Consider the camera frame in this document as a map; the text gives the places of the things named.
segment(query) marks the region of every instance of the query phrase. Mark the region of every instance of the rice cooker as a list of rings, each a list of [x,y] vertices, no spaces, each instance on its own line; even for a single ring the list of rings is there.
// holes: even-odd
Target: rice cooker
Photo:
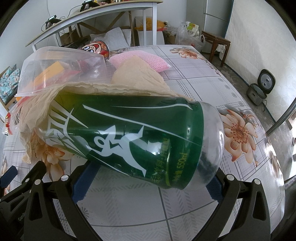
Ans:
[[[249,86],[247,96],[255,105],[260,105],[266,99],[267,94],[274,88],[276,80],[268,70],[263,69],[257,83]]]

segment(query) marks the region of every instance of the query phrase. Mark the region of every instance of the pink sponge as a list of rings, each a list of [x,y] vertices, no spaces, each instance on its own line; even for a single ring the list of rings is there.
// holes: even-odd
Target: pink sponge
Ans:
[[[150,54],[141,50],[126,51],[126,52],[114,55],[109,59],[109,61],[115,68],[118,68],[121,65],[121,63],[123,63],[125,60],[129,59],[134,55],[144,60],[157,73],[164,71],[166,69],[169,69],[171,67],[161,57],[158,57],[155,54]]]

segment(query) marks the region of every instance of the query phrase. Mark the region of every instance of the white wall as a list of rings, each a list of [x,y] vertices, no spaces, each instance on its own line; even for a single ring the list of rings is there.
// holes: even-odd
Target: white wall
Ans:
[[[274,75],[267,108],[278,120],[296,97],[296,41],[284,21],[264,0],[234,0],[225,38],[226,63],[245,81],[256,83],[262,69]]]
[[[0,36],[0,72],[8,66],[17,64],[18,68],[22,67],[23,61],[33,53],[31,46],[25,45],[35,36],[41,33],[41,26],[49,18],[56,15],[67,17],[72,7],[80,5],[83,0],[48,0],[48,13],[46,0],[29,0],[12,18],[7,25],[3,34]],[[157,18],[162,21],[169,21],[173,26],[178,26],[181,21],[185,21],[186,16],[186,0],[163,0],[163,3],[157,5]],[[134,11],[134,16],[142,16],[142,11]],[[147,10],[147,16],[151,16],[150,10]],[[96,19],[86,21],[89,25],[94,25],[97,29],[104,30],[111,21],[117,16],[116,13],[101,16]],[[128,26],[128,13],[125,13],[116,23],[117,26]],[[83,34],[90,34],[91,31],[81,27]],[[37,44],[38,48],[55,46],[55,35],[50,36]],[[0,105],[0,115],[5,117],[6,110]]]

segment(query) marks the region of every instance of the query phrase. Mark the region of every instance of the white pillow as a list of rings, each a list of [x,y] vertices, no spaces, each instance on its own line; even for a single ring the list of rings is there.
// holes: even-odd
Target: white pillow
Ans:
[[[131,29],[123,29],[122,33],[129,47],[131,46]]]
[[[106,34],[91,34],[90,36],[92,42],[97,40],[104,41],[105,44],[108,46],[109,51],[130,47],[126,42],[126,39],[124,38],[120,27],[111,29]]]

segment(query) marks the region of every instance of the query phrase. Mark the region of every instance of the white plastic bag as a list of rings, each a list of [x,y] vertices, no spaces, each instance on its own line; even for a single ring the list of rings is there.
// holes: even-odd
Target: white plastic bag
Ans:
[[[205,37],[203,35],[199,37],[192,37],[187,33],[187,28],[185,23],[181,23],[178,28],[176,41],[177,45],[191,45],[195,48],[198,52],[202,51],[202,48],[205,45]]]

